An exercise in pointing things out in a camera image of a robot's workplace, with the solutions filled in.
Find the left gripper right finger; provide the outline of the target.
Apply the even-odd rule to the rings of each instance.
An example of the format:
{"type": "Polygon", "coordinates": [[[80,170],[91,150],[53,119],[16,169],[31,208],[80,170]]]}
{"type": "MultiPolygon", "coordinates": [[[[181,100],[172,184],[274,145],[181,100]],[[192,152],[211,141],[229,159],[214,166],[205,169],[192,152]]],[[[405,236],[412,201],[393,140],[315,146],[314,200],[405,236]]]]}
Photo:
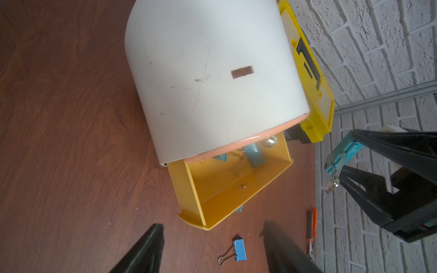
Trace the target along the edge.
{"type": "Polygon", "coordinates": [[[261,236],[270,273],[322,272],[276,222],[265,221],[261,236]]]}

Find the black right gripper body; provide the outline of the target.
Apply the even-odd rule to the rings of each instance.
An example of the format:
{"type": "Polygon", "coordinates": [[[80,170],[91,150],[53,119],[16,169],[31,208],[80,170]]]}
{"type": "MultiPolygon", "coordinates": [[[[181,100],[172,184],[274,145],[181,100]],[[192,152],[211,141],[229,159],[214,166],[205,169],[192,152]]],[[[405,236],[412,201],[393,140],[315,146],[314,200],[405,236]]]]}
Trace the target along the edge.
{"type": "Polygon", "coordinates": [[[398,191],[389,194],[389,219],[381,227],[408,243],[436,234],[437,185],[405,167],[390,181],[398,191]]]}

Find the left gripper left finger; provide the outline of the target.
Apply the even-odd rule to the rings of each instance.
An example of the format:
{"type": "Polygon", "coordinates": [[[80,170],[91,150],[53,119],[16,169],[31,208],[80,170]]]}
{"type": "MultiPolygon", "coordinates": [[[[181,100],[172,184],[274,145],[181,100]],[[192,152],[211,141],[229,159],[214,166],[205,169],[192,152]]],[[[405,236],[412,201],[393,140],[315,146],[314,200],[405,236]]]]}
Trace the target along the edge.
{"type": "Polygon", "coordinates": [[[110,273],[158,273],[165,244],[163,224],[153,224],[110,273]]]}

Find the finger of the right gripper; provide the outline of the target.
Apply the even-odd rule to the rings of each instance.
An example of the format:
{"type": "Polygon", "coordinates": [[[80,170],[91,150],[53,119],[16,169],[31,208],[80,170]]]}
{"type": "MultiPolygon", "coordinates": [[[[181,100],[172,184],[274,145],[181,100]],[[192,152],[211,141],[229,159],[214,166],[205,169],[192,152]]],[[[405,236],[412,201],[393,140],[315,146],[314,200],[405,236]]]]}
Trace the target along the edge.
{"type": "Polygon", "coordinates": [[[437,183],[437,133],[353,130],[351,138],[430,182],[437,183]]]}
{"type": "Polygon", "coordinates": [[[376,225],[384,227],[394,221],[394,194],[388,191],[383,176],[345,166],[339,179],[340,185],[376,225]]]}

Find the blue binder clip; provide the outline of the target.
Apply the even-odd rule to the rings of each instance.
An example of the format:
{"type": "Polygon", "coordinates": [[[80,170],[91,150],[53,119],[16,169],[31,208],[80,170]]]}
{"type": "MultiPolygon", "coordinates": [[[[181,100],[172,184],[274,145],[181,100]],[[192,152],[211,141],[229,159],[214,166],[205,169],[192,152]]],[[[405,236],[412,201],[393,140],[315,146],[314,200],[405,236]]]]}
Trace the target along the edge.
{"type": "Polygon", "coordinates": [[[231,247],[217,258],[217,263],[219,266],[223,266],[225,262],[231,259],[237,262],[247,260],[244,239],[239,235],[233,239],[231,247]]]}

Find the yellow drawer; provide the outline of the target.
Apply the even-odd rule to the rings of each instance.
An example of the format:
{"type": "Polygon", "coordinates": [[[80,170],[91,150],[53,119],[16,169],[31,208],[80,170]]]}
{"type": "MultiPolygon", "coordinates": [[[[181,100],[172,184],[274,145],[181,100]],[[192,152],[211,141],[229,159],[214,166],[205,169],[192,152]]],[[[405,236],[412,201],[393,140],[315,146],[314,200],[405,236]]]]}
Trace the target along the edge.
{"type": "Polygon", "coordinates": [[[269,185],[293,163],[283,133],[273,147],[258,145],[263,163],[254,168],[242,151],[226,162],[214,158],[171,162],[167,169],[187,224],[211,230],[269,185]]]}

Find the orange top drawer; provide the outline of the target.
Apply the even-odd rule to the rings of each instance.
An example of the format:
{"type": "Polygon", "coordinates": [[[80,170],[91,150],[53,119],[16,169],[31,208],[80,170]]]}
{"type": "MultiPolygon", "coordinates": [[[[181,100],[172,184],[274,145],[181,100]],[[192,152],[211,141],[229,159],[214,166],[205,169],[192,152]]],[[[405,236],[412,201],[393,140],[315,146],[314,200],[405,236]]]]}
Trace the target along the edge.
{"type": "Polygon", "coordinates": [[[289,128],[299,124],[300,122],[304,121],[309,116],[309,114],[310,113],[308,112],[308,113],[306,113],[304,115],[299,116],[298,118],[292,119],[289,122],[286,122],[286,123],[284,123],[282,125],[276,126],[276,127],[272,128],[272,129],[263,131],[263,132],[261,132],[259,134],[253,135],[253,136],[251,136],[249,138],[245,138],[243,140],[240,140],[240,141],[237,141],[237,142],[233,142],[233,143],[228,144],[226,146],[222,146],[220,148],[217,148],[217,149],[214,149],[214,150],[210,150],[210,151],[204,152],[202,154],[199,154],[199,155],[196,155],[196,156],[193,156],[193,157],[190,157],[190,158],[185,158],[184,161],[186,163],[192,163],[192,162],[200,161],[200,160],[203,160],[203,159],[212,158],[212,157],[215,157],[215,156],[218,156],[218,155],[221,155],[221,154],[225,154],[225,153],[230,152],[232,150],[242,148],[242,147],[250,145],[252,143],[258,142],[258,141],[260,141],[262,139],[266,139],[267,137],[270,137],[272,135],[278,134],[278,133],[280,133],[280,132],[282,132],[282,131],[284,131],[286,129],[289,129],[289,128]]]}

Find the round white drawer cabinet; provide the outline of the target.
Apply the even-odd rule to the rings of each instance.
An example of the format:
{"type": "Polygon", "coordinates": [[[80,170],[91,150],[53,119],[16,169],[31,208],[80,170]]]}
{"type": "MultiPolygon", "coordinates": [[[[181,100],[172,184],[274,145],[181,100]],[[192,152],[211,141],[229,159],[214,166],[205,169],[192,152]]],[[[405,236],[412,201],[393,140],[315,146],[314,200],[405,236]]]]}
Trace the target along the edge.
{"type": "Polygon", "coordinates": [[[125,51],[162,165],[310,112],[275,1],[136,1],[125,51]]]}

